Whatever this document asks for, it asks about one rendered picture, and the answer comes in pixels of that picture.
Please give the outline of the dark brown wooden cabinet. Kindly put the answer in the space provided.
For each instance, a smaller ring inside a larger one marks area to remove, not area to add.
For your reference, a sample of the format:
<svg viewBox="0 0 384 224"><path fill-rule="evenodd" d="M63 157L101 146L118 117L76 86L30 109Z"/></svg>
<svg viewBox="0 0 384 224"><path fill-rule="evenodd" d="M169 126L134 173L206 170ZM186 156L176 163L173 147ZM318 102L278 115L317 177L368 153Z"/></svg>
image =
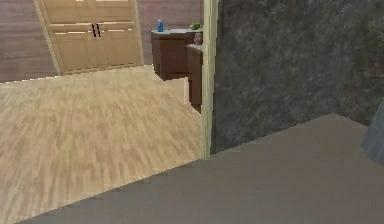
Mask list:
<svg viewBox="0 0 384 224"><path fill-rule="evenodd" d="M150 32L155 74L163 81L187 77L189 102L201 112L203 49L195 43L197 34L188 29Z"/></svg>

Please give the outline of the light wooden double door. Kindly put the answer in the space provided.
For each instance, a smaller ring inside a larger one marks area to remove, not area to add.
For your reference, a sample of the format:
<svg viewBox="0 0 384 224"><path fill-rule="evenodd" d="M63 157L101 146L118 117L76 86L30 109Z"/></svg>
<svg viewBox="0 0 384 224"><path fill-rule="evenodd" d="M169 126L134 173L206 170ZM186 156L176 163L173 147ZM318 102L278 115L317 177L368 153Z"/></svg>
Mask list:
<svg viewBox="0 0 384 224"><path fill-rule="evenodd" d="M144 63L138 0L33 0L60 75ZM97 37L91 24L95 24ZM101 37L98 37L96 23Z"/></svg>

